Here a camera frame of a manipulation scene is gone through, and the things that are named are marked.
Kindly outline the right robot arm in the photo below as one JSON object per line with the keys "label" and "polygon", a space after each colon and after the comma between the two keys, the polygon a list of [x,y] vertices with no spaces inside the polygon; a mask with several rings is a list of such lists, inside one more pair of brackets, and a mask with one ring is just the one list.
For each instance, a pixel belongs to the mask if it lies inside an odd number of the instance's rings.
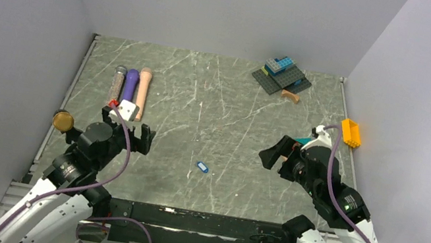
{"label": "right robot arm", "polygon": [[[304,188],[318,214],[341,243],[378,243],[364,200],[341,181],[339,163],[330,148],[306,147],[285,135],[258,155],[268,170],[282,159],[278,175]],[[322,233],[304,215],[284,223],[282,230],[281,243],[325,243]]]}

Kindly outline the blue key tag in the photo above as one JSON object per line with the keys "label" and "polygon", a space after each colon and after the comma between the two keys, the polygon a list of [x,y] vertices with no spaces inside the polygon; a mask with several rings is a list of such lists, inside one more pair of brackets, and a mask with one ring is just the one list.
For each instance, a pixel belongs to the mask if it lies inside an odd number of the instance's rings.
{"label": "blue key tag", "polygon": [[198,169],[200,169],[200,171],[202,171],[204,174],[208,174],[209,173],[209,168],[208,166],[204,163],[204,162],[196,162],[196,166],[198,167]]}

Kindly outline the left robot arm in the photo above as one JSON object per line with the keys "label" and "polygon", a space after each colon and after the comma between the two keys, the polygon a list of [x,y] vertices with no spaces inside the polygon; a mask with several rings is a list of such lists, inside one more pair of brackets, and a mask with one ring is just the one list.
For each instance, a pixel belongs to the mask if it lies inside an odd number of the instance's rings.
{"label": "left robot arm", "polygon": [[54,114],[53,126],[65,135],[68,148],[0,218],[0,243],[48,243],[85,219],[98,221],[109,214],[112,197],[97,175],[123,151],[147,155],[156,132],[143,124],[136,137],[117,109],[101,111],[102,120],[85,130],[74,127],[68,111]]}

